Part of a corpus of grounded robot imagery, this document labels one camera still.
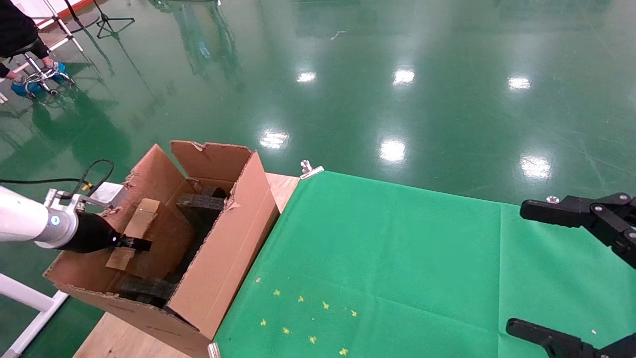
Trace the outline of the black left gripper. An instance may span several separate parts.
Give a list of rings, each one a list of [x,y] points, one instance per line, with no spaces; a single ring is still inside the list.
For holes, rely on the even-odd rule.
[[[78,226],[75,234],[60,247],[60,250],[88,254],[110,247],[140,251],[149,251],[152,247],[152,242],[148,240],[122,236],[98,214],[78,213],[77,216]]]

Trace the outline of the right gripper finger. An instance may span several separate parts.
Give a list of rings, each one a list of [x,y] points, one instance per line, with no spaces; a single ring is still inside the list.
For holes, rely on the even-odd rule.
[[[559,202],[526,200],[520,215],[545,224],[583,227],[630,267],[636,267],[636,199],[627,193],[597,199],[568,195]]]
[[[612,344],[595,348],[577,336],[567,335],[520,319],[509,319],[506,332],[518,339],[539,345],[550,358],[634,358],[636,334],[627,335]]]

